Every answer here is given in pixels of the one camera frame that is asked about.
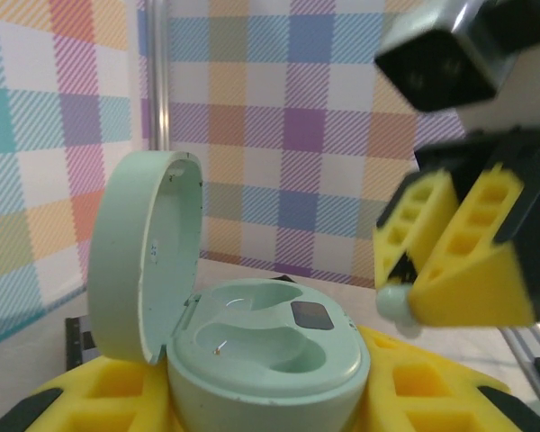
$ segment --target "earbud case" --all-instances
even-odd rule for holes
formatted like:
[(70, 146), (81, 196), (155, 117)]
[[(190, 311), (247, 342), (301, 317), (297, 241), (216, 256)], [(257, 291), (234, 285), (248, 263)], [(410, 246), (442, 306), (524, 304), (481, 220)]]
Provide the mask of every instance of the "earbud case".
[(327, 295), (298, 283), (242, 279), (193, 293), (202, 206), (200, 163), (190, 153), (133, 152), (114, 169), (88, 269), (99, 349), (167, 361), (188, 432), (345, 430), (370, 368), (356, 326)]

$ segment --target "open lid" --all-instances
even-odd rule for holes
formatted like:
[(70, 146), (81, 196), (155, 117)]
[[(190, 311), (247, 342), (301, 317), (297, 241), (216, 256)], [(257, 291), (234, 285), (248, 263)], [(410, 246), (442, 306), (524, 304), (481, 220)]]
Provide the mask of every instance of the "open lid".
[(192, 293), (202, 173), (182, 151), (136, 151), (114, 169), (90, 245), (88, 309), (110, 358), (154, 365)]

